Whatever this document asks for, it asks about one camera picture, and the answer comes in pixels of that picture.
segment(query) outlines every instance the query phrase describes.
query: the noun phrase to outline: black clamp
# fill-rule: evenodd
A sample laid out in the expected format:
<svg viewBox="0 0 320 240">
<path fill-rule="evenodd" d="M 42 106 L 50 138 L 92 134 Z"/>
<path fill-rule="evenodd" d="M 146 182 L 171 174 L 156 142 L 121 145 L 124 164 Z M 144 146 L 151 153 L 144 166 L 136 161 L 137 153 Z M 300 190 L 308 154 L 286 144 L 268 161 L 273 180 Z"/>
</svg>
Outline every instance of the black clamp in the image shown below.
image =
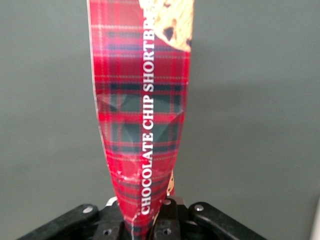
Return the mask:
<svg viewBox="0 0 320 240">
<path fill-rule="evenodd" d="M 182 198 L 166 198 L 149 240 L 266 240 L 206 202 L 187 208 Z M 80 205 L 18 240 L 131 240 L 114 201 L 98 211 Z"/>
</svg>

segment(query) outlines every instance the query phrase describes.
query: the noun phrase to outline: chocolate chip cookie image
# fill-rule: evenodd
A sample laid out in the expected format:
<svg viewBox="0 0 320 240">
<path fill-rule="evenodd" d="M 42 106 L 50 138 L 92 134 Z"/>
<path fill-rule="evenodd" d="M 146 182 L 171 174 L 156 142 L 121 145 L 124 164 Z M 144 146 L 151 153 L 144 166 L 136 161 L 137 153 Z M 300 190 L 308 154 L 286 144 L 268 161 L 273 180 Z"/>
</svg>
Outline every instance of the chocolate chip cookie image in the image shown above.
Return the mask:
<svg viewBox="0 0 320 240">
<path fill-rule="evenodd" d="M 139 0 L 147 8 L 146 0 Z M 171 47 L 191 51 L 194 0 L 154 0 L 154 33 Z"/>
</svg>

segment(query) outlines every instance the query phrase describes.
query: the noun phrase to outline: screw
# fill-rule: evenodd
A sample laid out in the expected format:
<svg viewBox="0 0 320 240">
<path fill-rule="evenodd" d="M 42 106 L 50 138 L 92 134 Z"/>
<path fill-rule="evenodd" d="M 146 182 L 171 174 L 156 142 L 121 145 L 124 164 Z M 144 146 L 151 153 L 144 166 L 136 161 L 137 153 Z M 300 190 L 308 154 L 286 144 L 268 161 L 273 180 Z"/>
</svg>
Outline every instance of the screw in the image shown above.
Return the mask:
<svg viewBox="0 0 320 240">
<path fill-rule="evenodd" d="M 170 228 L 167 228 L 163 231 L 163 234 L 164 235 L 170 235 L 171 234 L 171 229 Z"/>
<path fill-rule="evenodd" d="M 88 213 L 92 212 L 93 209 L 94 209 L 93 206 L 87 206 L 85 209 L 83 209 L 82 212 L 84 214 L 88 214 Z"/>
<path fill-rule="evenodd" d="M 194 206 L 194 209 L 196 211 L 198 211 L 198 212 L 201 212 L 201 211 L 204 210 L 204 207 L 202 205 L 200 205 L 200 204 L 197 204 L 197 205 Z"/>
<path fill-rule="evenodd" d="M 104 230 L 103 232 L 102 232 L 102 234 L 103 235 L 105 235 L 105 236 L 109 236 L 110 234 L 112 233 L 112 229 L 106 229 L 106 230 Z"/>
<path fill-rule="evenodd" d="M 164 205 L 170 205 L 170 204 L 171 204 L 171 201 L 170 201 L 169 199 L 165 199 L 165 200 L 163 201 L 163 204 L 164 204 Z"/>
</svg>

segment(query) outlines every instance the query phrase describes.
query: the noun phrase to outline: snack bag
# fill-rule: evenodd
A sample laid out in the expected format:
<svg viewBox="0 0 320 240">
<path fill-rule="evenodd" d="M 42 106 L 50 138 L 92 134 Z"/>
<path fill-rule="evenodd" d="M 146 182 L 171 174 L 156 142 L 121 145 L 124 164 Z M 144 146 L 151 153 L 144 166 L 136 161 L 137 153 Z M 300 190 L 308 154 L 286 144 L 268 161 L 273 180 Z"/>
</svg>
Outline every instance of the snack bag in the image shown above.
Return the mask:
<svg viewBox="0 0 320 240">
<path fill-rule="evenodd" d="M 193 7 L 194 0 L 88 0 L 101 140 L 132 239 L 146 239 L 173 188 Z"/>
</svg>

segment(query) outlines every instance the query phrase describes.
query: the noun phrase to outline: gray wall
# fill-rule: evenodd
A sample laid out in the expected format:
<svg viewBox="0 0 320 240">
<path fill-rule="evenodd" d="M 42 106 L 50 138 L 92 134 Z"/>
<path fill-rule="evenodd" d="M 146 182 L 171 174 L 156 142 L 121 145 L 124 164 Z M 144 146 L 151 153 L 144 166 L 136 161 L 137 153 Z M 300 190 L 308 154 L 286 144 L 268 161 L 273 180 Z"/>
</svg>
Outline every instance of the gray wall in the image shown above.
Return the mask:
<svg viewBox="0 0 320 240">
<path fill-rule="evenodd" d="M 114 195 L 86 2 L 0 3 L 0 239 Z M 320 193 L 320 1 L 196 0 L 176 193 L 306 240 Z"/>
</svg>

